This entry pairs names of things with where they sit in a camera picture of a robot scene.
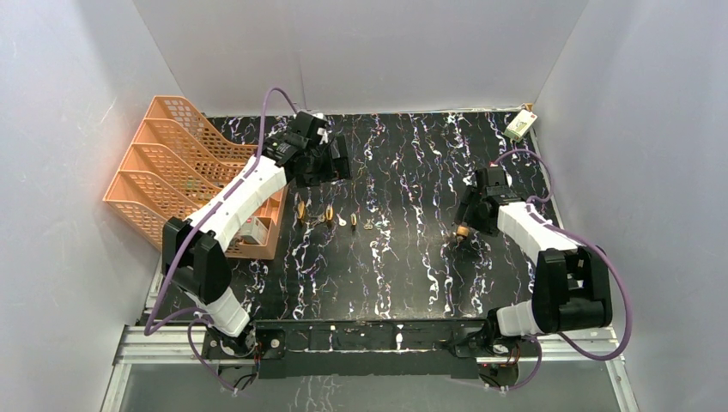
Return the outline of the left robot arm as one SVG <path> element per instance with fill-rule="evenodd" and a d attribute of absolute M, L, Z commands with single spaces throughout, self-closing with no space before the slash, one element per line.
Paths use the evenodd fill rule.
<path fill-rule="evenodd" d="M 263 203 L 290 183 L 312 187 L 350 179 L 347 143 L 330 135 L 327 126 L 320 113 L 297 112 L 284 131 L 261 139 L 256 154 L 221 193 L 185 219 L 168 219 L 162 229 L 160 292 L 171 285 L 183 291 L 236 357 L 251 354 L 257 336 L 230 287 L 226 252 Z"/>

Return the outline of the large brass padlock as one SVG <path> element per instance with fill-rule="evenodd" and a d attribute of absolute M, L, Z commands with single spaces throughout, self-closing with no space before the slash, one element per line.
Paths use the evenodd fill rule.
<path fill-rule="evenodd" d="M 302 196 L 296 196 L 295 220 L 297 225 L 304 225 L 307 217 L 306 200 Z"/>

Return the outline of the medium brass padlock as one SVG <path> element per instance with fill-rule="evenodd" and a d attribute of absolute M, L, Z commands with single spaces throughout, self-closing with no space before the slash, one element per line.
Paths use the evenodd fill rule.
<path fill-rule="evenodd" d="M 325 212 L 323 213 L 323 217 L 324 217 L 324 222 L 329 227 L 332 227 L 335 224 L 334 216 L 335 216 L 335 213 L 334 213 L 333 205 L 328 204 L 325 208 Z"/>

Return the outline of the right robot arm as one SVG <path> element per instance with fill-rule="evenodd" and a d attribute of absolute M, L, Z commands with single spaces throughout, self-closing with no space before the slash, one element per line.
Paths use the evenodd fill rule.
<path fill-rule="evenodd" d="M 531 298 L 488 311 L 480 330 L 459 338 L 507 354 L 523 337 L 607 326 L 613 319 L 609 270 L 588 247 L 570 240 L 537 215 L 497 166 L 478 169 L 454 218 L 458 241 L 470 232 L 503 234 L 534 263 Z"/>

